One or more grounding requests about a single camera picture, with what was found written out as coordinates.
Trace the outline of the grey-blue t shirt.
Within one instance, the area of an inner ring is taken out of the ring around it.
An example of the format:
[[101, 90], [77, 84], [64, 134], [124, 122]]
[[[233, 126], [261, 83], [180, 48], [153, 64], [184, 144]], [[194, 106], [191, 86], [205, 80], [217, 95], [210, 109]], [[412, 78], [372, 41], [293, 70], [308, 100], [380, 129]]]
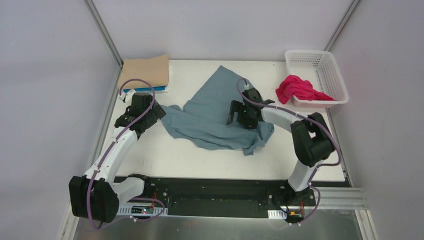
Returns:
[[227, 124], [231, 102], [241, 101], [237, 82], [242, 76], [219, 66], [183, 107], [162, 106], [161, 122], [175, 139], [186, 139], [206, 150], [242, 150], [245, 156], [262, 148], [275, 132], [274, 125], [259, 122], [245, 129], [237, 122]]

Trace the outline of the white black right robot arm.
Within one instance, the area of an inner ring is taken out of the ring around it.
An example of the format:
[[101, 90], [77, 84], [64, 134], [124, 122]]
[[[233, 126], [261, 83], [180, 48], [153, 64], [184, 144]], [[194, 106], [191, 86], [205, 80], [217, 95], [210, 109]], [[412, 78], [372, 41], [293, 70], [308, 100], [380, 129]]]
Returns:
[[292, 135], [297, 163], [284, 187], [284, 200], [296, 205], [304, 198], [320, 164], [336, 150], [334, 140], [323, 116], [315, 112], [308, 116], [263, 100], [255, 88], [241, 93], [242, 101], [232, 100], [227, 124], [234, 119], [245, 129], [256, 129], [260, 122], [276, 125]]

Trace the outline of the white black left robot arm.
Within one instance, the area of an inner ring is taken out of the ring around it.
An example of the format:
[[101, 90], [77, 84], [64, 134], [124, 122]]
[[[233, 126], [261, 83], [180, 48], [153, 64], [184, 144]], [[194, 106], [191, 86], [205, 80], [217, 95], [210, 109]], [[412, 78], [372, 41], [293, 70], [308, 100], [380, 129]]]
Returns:
[[129, 151], [141, 135], [166, 112], [153, 94], [135, 92], [130, 104], [119, 116], [104, 149], [93, 165], [82, 175], [73, 176], [68, 184], [72, 214], [101, 223], [111, 223], [119, 206], [133, 198], [147, 202], [153, 189], [140, 174], [129, 175], [115, 183], [115, 177]]

